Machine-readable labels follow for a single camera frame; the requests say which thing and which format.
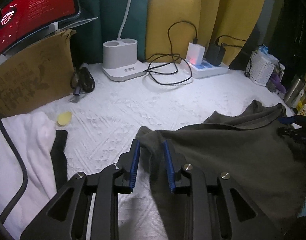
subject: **green curtain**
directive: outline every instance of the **green curtain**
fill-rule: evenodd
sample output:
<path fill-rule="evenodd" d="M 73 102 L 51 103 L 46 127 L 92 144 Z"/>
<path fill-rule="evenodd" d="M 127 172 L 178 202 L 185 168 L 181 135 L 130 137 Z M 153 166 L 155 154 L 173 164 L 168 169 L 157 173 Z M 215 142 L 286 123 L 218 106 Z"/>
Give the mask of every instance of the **green curtain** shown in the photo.
<path fill-rule="evenodd" d="M 72 59 L 81 63 L 101 63 L 102 44 L 115 40 L 122 23 L 127 0 L 79 0 L 83 9 L 98 19 L 75 28 L 71 39 Z M 144 60 L 148 0 L 132 0 L 122 38 L 138 41 L 138 58 Z"/>

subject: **yellow chip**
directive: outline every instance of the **yellow chip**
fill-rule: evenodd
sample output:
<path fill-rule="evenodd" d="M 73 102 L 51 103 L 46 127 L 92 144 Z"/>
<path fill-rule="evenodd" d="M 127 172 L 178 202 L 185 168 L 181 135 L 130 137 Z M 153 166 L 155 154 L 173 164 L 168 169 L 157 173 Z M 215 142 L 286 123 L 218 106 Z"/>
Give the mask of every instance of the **yellow chip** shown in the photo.
<path fill-rule="evenodd" d="M 72 113 L 71 112 L 64 112 L 62 114 L 59 114 L 57 117 L 57 123 L 60 126 L 68 125 L 72 120 Z"/>

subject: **lamp base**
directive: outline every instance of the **lamp base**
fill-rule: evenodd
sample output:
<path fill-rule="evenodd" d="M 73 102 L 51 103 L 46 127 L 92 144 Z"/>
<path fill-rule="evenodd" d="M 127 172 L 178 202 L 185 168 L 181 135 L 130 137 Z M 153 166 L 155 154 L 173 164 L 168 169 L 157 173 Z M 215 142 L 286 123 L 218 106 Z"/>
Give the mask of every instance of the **lamp base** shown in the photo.
<path fill-rule="evenodd" d="M 106 74 L 106 76 L 108 76 L 109 79 L 121 82 L 144 75 L 145 73 L 143 71 L 146 70 L 148 67 L 144 63 L 138 60 L 135 64 L 119 68 L 114 68 L 114 69 L 108 69 L 104 67 L 102 68 L 104 73 Z"/>

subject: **blue gripper pad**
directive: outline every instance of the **blue gripper pad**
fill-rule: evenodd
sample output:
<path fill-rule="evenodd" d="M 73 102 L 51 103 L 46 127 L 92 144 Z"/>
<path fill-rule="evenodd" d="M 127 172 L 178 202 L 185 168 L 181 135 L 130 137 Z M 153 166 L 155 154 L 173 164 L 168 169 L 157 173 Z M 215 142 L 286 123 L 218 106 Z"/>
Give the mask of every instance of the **blue gripper pad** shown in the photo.
<path fill-rule="evenodd" d="M 164 147 L 164 158 L 165 158 L 165 166 L 166 166 L 166 173 L 168 179 L 168 186 L 171 192 L 173 193 L 175 190 L 175 172 L 174 166 L 172 163 L 172 157 L 169 152 L 168 143 L 167 141 L 163 142 Z"/>
<path fill-rule="evenodd" d="M 136 148 L 134 151 L 134 156 L 132 160 L 132 165 L 131 165 L 131 170 L 130 170 L 130 184 L 129 187 L 131 191 L 133 191 L 135 187 L 135 182 L 136 182 L 136 175 L 137 175 L 137 169 L 139 167 L 139 161 L 140 161 L 140 141 L 136 142 Z"/>

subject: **tablet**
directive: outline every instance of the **tablet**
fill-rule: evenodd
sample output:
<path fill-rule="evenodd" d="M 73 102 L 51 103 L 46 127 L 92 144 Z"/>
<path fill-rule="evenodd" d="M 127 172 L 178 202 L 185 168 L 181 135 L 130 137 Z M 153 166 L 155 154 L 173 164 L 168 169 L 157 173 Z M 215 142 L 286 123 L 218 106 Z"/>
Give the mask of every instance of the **tablet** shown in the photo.
<path fill-rule="evenodd" d="M 78 0 L 13 0 L 2 9 L 0 54 L 50 23 L 79 14 Z"/>

